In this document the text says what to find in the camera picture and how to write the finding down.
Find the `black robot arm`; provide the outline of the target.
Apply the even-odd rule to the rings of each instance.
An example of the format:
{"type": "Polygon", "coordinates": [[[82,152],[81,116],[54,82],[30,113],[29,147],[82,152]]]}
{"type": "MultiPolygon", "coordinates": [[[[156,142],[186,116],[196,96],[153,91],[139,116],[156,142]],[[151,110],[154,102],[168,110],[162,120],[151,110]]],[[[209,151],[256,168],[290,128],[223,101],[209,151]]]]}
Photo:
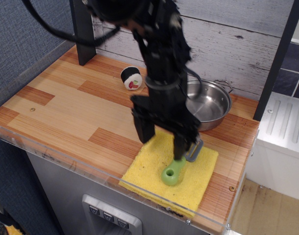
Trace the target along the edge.
{"type": "Polygon", "coordinates": [[[174,159],[196,141],[199,121],[186,107],[190,47],[182,19],[171,0],[86,0],[90,13],[132,32],[147,69],[149,95],[133,95],[134,124],[142,143],[159,126],[174,135],[174,159]]]}

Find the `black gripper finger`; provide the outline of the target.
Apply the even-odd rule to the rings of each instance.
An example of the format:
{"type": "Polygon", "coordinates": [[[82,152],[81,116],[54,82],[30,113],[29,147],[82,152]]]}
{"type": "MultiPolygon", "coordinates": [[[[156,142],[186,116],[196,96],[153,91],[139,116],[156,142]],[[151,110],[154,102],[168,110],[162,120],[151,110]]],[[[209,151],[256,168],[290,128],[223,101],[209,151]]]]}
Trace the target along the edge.
{"type": "Polygon", "coordinates": [[[142,143],[147,143],[155,135],[155,126],[150,120],[134,116],[134,125],[142,143]]]}
{"type": "Polygon", "coordinates": [[[186,139],[183,135],[174,134],[174,160],[180,160],[183,154],[189,149],[190,141],[186,139]]]}

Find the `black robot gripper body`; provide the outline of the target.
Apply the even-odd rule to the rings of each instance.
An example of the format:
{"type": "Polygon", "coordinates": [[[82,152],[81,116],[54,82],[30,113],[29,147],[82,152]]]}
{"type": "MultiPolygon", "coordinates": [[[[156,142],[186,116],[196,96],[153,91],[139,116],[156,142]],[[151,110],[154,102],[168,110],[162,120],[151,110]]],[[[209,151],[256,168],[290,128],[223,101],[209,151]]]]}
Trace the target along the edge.
{"type": "Polygon", "coordinates": [[[133,95],[133,117],[145,118],[173,134],[183,135],[190,141],[196,142],[199,121],[187,109],[187,81],[168,86],[157,86],[156,89],[147,85],[149,95],[133,95]]]}

